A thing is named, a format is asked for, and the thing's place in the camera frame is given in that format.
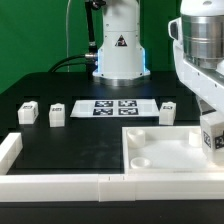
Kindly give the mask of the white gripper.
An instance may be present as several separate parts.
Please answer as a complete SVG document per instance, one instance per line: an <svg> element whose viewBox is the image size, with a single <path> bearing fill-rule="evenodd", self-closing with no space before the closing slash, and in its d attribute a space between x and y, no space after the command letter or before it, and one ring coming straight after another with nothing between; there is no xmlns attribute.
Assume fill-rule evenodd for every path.
<svg viewBox="0 0 224 224"><path fill-rule="evenodd" d="M224 76L215 70L206 70L190 63L183 50L181 19L168 23L173 39L175 69L179 80L215 110L224 114Z"/></svg>

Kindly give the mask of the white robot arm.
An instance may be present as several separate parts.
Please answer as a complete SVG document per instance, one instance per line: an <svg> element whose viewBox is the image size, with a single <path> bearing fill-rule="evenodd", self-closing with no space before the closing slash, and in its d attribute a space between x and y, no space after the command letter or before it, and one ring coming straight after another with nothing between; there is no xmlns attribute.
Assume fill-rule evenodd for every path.
<svg viewBox="0 0 224 224"><path fill-rule="evenodd" d="M101 10L103 44L90 37L97 62L93 77L109 85L127 85L150 75L140 44L138 0L84 0L88 27L91 12ZM179 80L224 114L224 0L182 0L180 17L168 23Z"/></svg>

